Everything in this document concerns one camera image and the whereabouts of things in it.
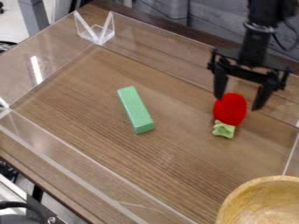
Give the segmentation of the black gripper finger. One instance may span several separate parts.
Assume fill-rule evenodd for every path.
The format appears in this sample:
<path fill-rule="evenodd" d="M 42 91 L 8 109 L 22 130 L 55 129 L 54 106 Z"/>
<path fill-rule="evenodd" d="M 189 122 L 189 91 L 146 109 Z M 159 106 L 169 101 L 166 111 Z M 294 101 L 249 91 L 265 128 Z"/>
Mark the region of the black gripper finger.
<path fill-rule="evenodd" d="M 225 68 L 221 65 L 217 65 L 214 72 L 214 95 L 218 99 L 221 99 L 225 95 L 227 83 L 229 76 Z"/>
<path fill-rule="evenodd" d="M 267 79 L 262 84 L 257 91 L 257 99 L 254 100 L 251 108 L 253 111 L 261 110 L 265 107 L 273 93 L 277 91 L 277 85 L 278 82 L 274 79 Z"/>

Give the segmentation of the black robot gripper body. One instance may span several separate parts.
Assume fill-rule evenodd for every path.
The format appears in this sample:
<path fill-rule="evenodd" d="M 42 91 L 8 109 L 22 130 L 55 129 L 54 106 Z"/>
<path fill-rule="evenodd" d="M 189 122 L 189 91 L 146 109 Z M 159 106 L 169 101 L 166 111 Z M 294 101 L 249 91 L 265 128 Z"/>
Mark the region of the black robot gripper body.
<path fill-rule="evenodd" d="M 253 66 L 246 68 L 246 65 L 239 63 L 239 50 L 238 49 L 218 49 L 211 50 L 210 62 L 207 68 L 211 70 L 213 75 L 215 72 L 215 66 L 221 65 L 229 76 L 241 78 L 242 80 L 251 81 L 262 86 L 267 79 L 274 79 L 278 82 L 277 91 L 286 89 L 287 79 L 291 74 L 291 70 L 287 66 L 281 64 L 275 59 L 269 57 L 262 64 L 262 68 L 266 69 L 266 73 L 255 71 Z"/>

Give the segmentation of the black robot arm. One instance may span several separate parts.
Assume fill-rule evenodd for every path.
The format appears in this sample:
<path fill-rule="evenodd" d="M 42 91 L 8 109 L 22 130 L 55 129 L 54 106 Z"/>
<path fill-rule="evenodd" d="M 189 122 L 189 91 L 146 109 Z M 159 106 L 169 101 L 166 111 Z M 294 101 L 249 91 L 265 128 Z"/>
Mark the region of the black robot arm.
<path fill-rule="evenodd" d="M 270 40 L 285 50 L 299 44 L 299 32 L 287 22 L 297 14 L 298 0 L 247 0 L 246 35 L 239 49 L 211 50 L 207 68 L 214 74 L 214 96 L 223 98 L 230 76 L 259 84 L 253 110 L 261 110 L 278 90 L 286 89 L 293 72 L 291 68 L 279 63 L 267 53 Z M 278 40 L 277 28 L 281 23 L 294 30 L 297 43 L 286 48 Z"/>

